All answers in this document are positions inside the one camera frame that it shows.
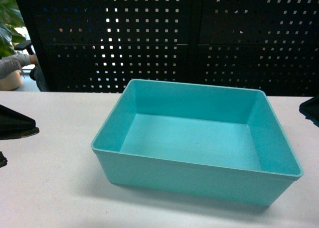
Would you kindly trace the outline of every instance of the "table surface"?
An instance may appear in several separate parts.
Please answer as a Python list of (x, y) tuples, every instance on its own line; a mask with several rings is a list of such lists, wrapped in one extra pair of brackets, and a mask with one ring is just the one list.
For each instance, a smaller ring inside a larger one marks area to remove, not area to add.
[(40, 133), (0, 141), (0, 228), (319, 227), (319, 128), (309, 98), (269, 97), (304, 169), (270, 207), (108, 182), (90, 143), (119, 94), (0, 92)]

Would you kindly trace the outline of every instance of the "plant leaf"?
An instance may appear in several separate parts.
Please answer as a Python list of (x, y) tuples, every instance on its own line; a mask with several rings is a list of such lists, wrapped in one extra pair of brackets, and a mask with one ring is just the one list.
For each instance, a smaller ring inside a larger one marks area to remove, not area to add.
[(0, 23), (15, 27), (24, 26), (24, 22), (15, 0), (0, 0)]
[(11, 39), (11, 31), (4, 24), (0, 23), (0, 46), (10, 45)]
[(18, 33), (15, 30), (14, 26), (8, 25), (8, 24), (6, 24), (5, 26), (11, 31), (11, 36), (12, 36), (12, 40), (11, 41), (13, 43), (20, 43), (20, 42), (25, 41), (25, 37), (23, 35), (21, 35), (20, 33)]
[(5, 56), (13, 55), (15, 53), (13, 47), (10, 46), (2, 46), (0, 45), (0, 59)]

